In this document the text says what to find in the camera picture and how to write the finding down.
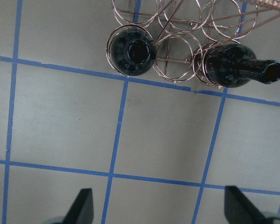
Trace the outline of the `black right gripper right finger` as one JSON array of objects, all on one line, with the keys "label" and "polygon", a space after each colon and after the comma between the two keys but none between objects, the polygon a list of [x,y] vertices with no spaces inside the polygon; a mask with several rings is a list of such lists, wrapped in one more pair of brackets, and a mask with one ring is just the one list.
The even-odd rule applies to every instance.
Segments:
[{"label": "black right gripper right finger", "polygon": [[229,224],[267,224],[265,216],[236,186],[224,188],[224,215]]}]

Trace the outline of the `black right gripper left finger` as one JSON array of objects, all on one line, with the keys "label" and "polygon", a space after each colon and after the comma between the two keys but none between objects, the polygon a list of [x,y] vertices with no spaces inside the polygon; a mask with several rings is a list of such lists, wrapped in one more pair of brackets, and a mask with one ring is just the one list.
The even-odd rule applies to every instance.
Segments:
[{"label": "black right gripper left finger", "polygon": [[63,224],[92,224],[93,220],[94,206],[92,189],[81,189],[63,219]]}]

